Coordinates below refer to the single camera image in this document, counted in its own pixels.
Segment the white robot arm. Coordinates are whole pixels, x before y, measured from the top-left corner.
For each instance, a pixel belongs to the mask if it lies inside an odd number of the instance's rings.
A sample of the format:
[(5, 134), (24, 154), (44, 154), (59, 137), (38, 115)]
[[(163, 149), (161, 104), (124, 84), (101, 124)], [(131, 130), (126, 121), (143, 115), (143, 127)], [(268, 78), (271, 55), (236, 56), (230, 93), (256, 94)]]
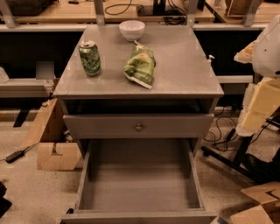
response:
[(250, 83), (243, 98), (236, 132), (251, 137), (280, 107), (280, 15), (275, 16), (257, 39), (234, 56), (243, 64), (251, 63), (253, 71), (262, 76)]

